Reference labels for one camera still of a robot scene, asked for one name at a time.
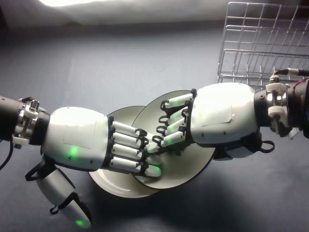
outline dish rack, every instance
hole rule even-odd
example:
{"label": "dish rack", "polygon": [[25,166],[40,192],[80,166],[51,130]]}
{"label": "dish rack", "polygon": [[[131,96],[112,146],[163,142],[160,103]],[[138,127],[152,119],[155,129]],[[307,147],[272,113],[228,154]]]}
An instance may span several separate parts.
{"label": "dish rack", "polygon": [[[262,90],[275,70],[309,69],[309,7],[230,2],[218,62],[218,83]],[[283,83],[301,76],[282,76]]]}

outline white plate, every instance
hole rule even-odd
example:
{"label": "white plate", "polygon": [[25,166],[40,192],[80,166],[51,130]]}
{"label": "white plate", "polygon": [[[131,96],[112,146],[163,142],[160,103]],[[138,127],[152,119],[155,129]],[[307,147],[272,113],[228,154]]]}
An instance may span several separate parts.
{"label": "white plate", "polygon": [[[160,110],[163,100],[188,94],[188,90],[180,90],[162,95],[147,105],[138,115],[133,127],[142,128],[149,133],[157,134],[156,127],[160,116],[165,113]],[[159,179],[135,176],[141,183],[151,188],[169,189],[191,180],[197,176],[211,161],[215,148],[204,148],[191,144],[177,155],[175,152],[166,152],[160,155],[162,159],[162,176]]]}
{"label": "white plate", "polygon": [[[113,116],[115,121],[132,125],[144,108],[145,106],[131,106],[117,110],[108,116]],[[89,174],[102,189],[119,197],[141,198],[158,192],[156,189],[142,185],[131,174],[115,173],[103,169],[89,172]]]}

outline metal wire basket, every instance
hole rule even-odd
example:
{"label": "metal wire basket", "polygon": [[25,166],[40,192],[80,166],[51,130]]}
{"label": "metal wire basket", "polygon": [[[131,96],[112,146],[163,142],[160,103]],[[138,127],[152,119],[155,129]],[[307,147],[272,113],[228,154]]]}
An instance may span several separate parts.
{"label": "metal wire basket", "polygon": [[[263,89],[277,69],[309,69],[309,7],[230,2],[218,62],[218,82]],[[303,77],[285,76],[282,82]]]}

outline wire rack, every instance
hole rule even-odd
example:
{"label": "wire rack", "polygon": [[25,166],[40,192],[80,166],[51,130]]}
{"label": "wire rack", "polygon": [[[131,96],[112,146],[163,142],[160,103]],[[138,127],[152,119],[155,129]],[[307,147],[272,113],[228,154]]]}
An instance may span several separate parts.
{"label": "wire rack", "polygon": [[[309,69],[309,7],[230,2],[218,62],[218,82],[265,88],[276,69]],[[303,77],[281,77],[296,82]]]}

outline robotic arm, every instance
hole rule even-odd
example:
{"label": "robotic arm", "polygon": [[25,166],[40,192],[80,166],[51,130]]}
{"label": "robotic arm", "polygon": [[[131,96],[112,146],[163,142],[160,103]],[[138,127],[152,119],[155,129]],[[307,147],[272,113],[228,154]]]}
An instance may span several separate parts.
{"label": "robotic arm", "polygon": [[[308,80],[280,83],[276,71],[266,90],[255,92],[239,83],[207,86],[161,103],[157,135],[107,118],[98,112],[64,107],[51,115],[32,98],[18,101],[1,97],[0,139],[10,141],[11,154],[22,145],[40,145],[42,161],[27,175],[45,197],[81,227],[91,225],[91,215],[74,192],[74,184],[55,165],[80,171],[108,169],[149,178],[161,175],[159,154],[192,143],[215,147],[216,160],[242,158],[274,149],[262,141],[260,127],[270,127],[280,137],[302,130],[309,138]],[[272,145],[270,150],[263,143]]]}

